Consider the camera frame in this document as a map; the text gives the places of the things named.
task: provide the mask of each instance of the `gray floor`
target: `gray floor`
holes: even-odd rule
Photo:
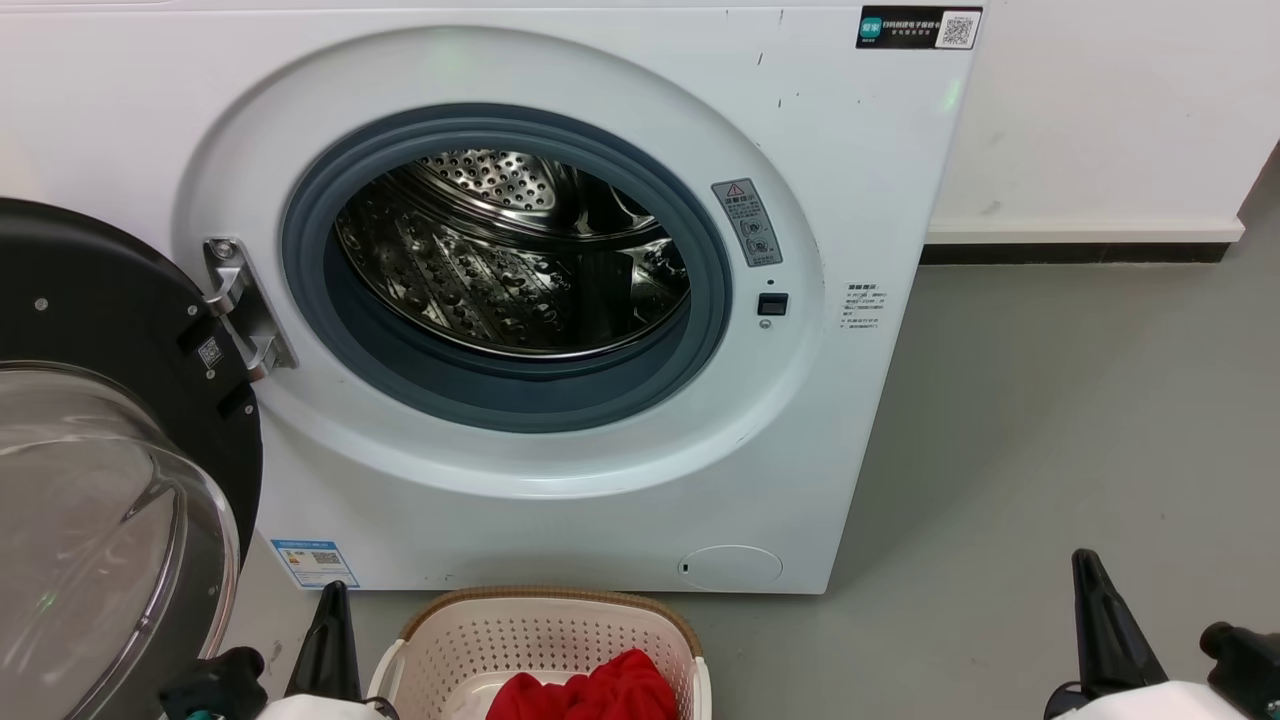
[[[1280,630],[1280,167],[1242,219],[1220,265],[922,269],[831,591],[663,597],[716,716],[1039,717],[1080,546],[1175,678],[1215,620]],[[278,693],[314,600],[266,555],[229,639]],[[355,597],[366,678],[428,598]]]

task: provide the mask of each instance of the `laundry basket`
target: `laundry basket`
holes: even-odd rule
[[[657,601],[559,588],[476,588],[440,596],[387,650],[371,697],[401,720],[449,720],[488,708],[509,678],[564,683],[640,648],[676,692],[680,720],[710,720],[712,685],[698,637]]]

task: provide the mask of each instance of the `white wall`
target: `white wall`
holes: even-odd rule
[[[1231,241],[1276,0],[991,0],[929,242]]]

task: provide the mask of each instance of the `red cloth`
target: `red cloth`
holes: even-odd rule
[[[563,685],[527,673],[507,680],[485,720],[676,720],[676,693],[643,650],[628,650]]]

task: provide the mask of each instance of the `washing machine door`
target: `washing machine door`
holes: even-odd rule
[[[159,717],[216,651],[261,482],[250,374],[196,284],[116,228],[0,200],[0,698]]]

